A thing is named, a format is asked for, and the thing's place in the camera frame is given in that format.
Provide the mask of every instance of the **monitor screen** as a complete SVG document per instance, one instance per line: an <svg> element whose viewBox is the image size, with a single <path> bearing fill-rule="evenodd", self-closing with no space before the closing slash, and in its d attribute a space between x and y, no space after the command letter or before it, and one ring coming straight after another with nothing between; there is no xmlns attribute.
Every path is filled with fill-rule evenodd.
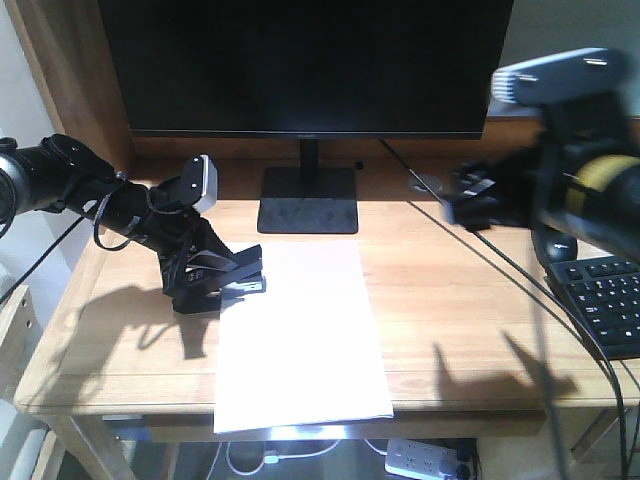
<svg viewBox="0 0 640 480"><path fill-rule="evenodd" d="M141 136L478 138L513 0L101 0Z"/></svg>

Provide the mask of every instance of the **monitor stand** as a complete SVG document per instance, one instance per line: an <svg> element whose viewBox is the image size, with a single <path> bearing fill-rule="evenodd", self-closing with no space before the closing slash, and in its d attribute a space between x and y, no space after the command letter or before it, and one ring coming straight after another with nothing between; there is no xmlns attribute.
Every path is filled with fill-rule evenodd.
<svg viewBox="0 0 640 480"><path fill-rule="evenodd" d="M260 233L356 233L358 208L351 168L318 168L318 140L300 140L300 168L267 168Z"/></svg>

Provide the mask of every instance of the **yellow label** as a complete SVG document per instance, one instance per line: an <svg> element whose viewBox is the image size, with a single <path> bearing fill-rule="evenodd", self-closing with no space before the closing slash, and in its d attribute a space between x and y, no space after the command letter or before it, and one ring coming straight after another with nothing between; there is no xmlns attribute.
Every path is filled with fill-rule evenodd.
<svg viewBox="0 0 640 480"><path fill-rule="evenodd" d="M575 174L574 183L604 192L614 178L636 165L640 165L640 158L629 155L603 155L585 163ZM583 191L569 188L566 198L567 210L574 214L582 213L585 197Z"/></svg>

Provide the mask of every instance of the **white paper sheet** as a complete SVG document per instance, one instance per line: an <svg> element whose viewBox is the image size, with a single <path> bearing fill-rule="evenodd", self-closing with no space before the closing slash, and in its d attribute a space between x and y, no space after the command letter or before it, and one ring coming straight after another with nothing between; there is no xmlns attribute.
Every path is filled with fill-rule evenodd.
<svg viewBox="0 0 640 480"><path fill-rule="evenodd" d="M262 248L266 292L223 291L214 431L393 416L357 242Z"/></svg>

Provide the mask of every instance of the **monitor base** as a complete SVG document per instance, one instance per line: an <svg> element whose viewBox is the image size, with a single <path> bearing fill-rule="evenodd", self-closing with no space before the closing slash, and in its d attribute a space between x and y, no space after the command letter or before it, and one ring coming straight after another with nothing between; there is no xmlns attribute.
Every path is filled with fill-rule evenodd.
<svg viewBox="0 0 640 480"><path fill-rule="evenodd" d="M260 210L260 233L358 232L355 173L350 168L319 168L314 181L299 168L267 168Z"/></svg>

